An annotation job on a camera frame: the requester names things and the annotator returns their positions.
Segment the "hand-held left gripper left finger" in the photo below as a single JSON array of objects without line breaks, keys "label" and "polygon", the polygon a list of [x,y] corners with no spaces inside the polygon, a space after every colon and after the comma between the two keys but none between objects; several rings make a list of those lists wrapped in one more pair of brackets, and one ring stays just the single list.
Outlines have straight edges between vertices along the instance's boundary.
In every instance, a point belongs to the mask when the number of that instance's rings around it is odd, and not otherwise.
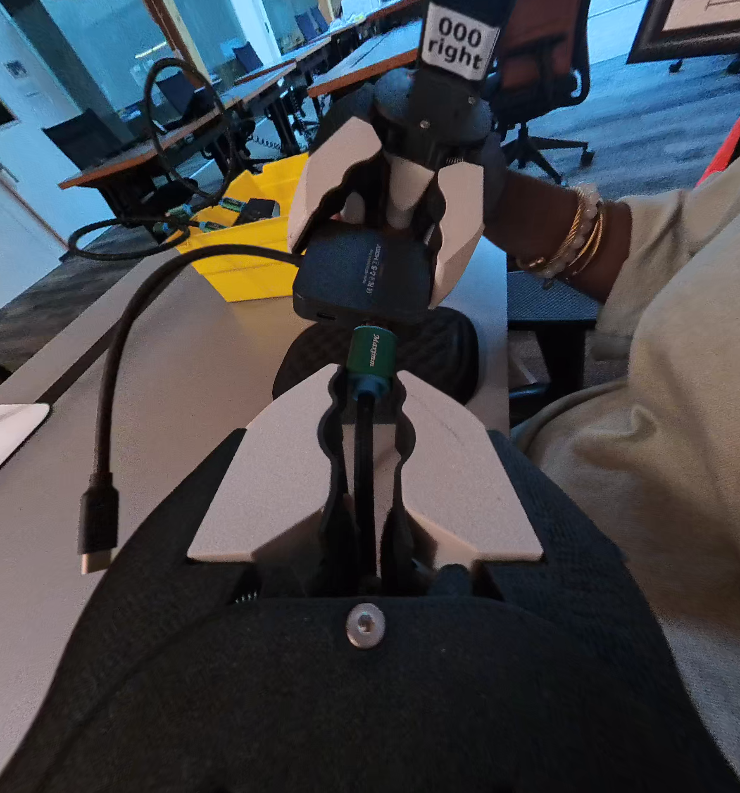
[{"label": "hand-held left gripper left finger", "polygon": [[342,366],[327,364],[249,423],[191,560],[285,567],[303,583],[359,582],[341,422],[346,380]]}]

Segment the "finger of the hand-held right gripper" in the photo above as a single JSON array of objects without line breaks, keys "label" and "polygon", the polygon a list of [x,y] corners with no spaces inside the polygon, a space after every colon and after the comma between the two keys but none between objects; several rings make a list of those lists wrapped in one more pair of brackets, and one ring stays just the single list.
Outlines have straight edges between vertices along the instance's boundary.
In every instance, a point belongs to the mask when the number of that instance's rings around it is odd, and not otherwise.
[{"label": "finger of the hand-held right gripper", "polygon": [[288,215],[288,250],[302,252],[314,228],[340,212],[351,193],[366,197],[382,187],[382,141],[370,122],[353,116],[305,162]]},{"label": "finger of the hand-held right gripper", "polygon": [[467,162],[440,169],[434,186],[435,254],[429,307],[434,309],[462,278],[484,231],[484,170]]}]

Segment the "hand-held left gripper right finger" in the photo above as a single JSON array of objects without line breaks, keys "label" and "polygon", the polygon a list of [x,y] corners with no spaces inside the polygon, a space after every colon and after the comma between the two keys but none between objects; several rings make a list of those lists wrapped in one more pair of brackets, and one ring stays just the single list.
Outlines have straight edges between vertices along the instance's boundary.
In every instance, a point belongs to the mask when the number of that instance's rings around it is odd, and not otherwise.
[{"label": "hand-held left gripper right finger", "polygon": [[483,423],[407,371],[396,376],[392,407],[394,422],[378,432],[382,581],[541,562],[543,546]]}]

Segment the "black hdmi switch box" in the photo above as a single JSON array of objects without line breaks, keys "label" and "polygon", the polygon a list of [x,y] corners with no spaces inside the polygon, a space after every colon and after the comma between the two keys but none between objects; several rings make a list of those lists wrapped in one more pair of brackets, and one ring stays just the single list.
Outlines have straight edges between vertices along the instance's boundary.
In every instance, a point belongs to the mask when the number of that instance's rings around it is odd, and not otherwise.
[{"label": "black hdmi switch box", "polygon": [[328,221],[310,236],[293,282],[295,313],[345,328],[414,326],[428,314],[433,253],[421,241]]},{"label": "black hdmi switch box", "polygon": [[233,226],[275,220],[281,216],[279,203],[271,199],[253,197],[240,203],[239,212]]}]

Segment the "yellow plastic bin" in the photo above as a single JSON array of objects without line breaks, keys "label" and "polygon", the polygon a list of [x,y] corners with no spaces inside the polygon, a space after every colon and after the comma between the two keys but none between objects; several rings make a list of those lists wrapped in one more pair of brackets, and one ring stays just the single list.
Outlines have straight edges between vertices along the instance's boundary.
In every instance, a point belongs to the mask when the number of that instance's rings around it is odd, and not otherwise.
[{"label": "yellow plastic bin", "polygon": [[[297,183],[308,154],[299,154],[265,164],[259,174],[240,173],[226,190],[226,198],[247,203],[253,199],[268,200],[278,205],[275,216],[248,223],[237,223],[239,215],[221,205],[198,211],[196,222],[216,223],[221,230],[203,231],[192,228],[190,237],[179,242],[176,250],[186,253],[216,244],[247,244],[280,252],[288,252],[287,223]],[[227,255],[204,259],[193,267],[226,302],[245,302],[267,298],[288,297],[297,267],[286,262],[251,256]]]}]

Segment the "person's right forearm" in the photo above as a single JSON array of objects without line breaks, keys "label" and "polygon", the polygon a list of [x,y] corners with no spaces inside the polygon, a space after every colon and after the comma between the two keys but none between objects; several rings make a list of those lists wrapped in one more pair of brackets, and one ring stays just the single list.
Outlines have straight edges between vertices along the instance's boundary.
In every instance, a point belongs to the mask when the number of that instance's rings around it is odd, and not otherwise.
[{"label": "person's right forearm", "polygon": [[590,248],[577,263],[570,265],[561,280],[599,304],[609,298],[613,286],[629,257],[632,239],[632,210],[623,200],[605,202]]}]

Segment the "person's right hand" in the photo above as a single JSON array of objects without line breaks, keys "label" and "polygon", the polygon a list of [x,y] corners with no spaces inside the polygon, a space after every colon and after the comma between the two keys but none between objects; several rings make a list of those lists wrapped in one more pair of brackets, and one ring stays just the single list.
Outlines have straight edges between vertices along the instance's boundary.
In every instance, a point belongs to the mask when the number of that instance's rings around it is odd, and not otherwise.
[{"label": "person's right hand", "polygon": [[539,254],[525,187],[510,180],[501,137],[491,133],[479,154],[483,168],[484,237],[507,254],[509,260],[529,261]]}]

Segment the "wooden office desk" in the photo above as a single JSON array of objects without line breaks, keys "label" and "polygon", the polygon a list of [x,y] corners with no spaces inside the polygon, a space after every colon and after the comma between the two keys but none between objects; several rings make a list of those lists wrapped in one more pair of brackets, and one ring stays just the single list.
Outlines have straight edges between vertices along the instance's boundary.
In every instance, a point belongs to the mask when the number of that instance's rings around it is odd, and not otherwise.
[{"label": "wooden office desk", "polygon": [[111,183],[162,174],[164,164],[174,167],[184,164],[195,153],[213,144],[227,128],[228,121],[211,111],[176,131],[161,135],[159,145],[164,152],[161,157],[152,141],[147,140],[66,178],[58,187],[61,190],[73,187],[100,190]]},{"label": "wooden office desk", "polygon": [[416,63],[423,20],[412,21],[358,46],[309,86],[310,98],[334,94],[399,67]]}]

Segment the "black mesh chair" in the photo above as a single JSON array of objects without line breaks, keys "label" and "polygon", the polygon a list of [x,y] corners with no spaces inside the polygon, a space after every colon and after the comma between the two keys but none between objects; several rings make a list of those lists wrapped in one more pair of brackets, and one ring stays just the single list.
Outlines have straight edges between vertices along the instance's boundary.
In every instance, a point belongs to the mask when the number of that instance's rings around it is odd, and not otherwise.
[{"label": "black mesh chair", "polygon": [[544,287],[524,272],[507,275],[507,328],[533,332],[546,366],[547,383],[514,390],[518,401],[552,402],[583,389],[586,336],[599,303],[562,282]]}]

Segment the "brown office chair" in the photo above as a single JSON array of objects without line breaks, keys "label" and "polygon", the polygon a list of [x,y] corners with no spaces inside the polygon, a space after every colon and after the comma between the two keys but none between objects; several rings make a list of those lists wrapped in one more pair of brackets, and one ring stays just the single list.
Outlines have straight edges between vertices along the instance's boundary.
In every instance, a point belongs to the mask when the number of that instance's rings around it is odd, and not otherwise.
[{"label": "brown office chair", "polygon": [[563,176],[543,152],[579,150],[580,165],[593,163],[587,141],[544,138],[529,125],[558,109],[582,104],[590,93],[587,40],[589,1],[517,1],[495,50],[495,69],[485,83],[495,130],[509,165],[534,164],[554,183]]}]

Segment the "black office chair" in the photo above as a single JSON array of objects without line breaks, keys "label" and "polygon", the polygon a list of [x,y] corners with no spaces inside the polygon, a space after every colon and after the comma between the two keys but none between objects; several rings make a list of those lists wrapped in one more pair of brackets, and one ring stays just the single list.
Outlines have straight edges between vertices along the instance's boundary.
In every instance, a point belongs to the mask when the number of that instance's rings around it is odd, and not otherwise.
[{"label": "black office chair", "polygon": [[104,164],[122,147],[117,135],[90,108],[41,131],[80,171]]}]

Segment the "white printed sign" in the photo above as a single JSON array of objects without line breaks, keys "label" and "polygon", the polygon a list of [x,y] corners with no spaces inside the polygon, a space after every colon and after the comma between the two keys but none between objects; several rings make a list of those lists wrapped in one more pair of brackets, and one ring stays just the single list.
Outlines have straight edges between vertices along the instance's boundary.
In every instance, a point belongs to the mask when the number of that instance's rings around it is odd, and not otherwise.
[{"label": "white printed sign", "polygon": [[627,64],[740,55],[740,1],[648,1]]}]

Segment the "black board on white stand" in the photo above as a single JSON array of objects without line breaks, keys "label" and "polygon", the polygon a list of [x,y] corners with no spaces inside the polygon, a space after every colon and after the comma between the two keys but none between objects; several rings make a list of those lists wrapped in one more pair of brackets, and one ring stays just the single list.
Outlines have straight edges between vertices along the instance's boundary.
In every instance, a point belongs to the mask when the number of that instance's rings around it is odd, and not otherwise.
[{"label": "black board on white stand", "polygon": [[0,404],[0,468],[38,430],[50,410],[44,402]]}]

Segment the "wooden support post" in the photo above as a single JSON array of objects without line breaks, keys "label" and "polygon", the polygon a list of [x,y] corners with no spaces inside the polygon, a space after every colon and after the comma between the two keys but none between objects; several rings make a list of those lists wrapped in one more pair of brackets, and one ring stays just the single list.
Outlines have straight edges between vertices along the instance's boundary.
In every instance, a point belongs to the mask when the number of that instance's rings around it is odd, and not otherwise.
[{"label": "wooden support post", "polygon": [[143,1],[144,7],[161,30],[167,44],[178,57],[206,73],[206,66],[194,42],[177,1]]}]

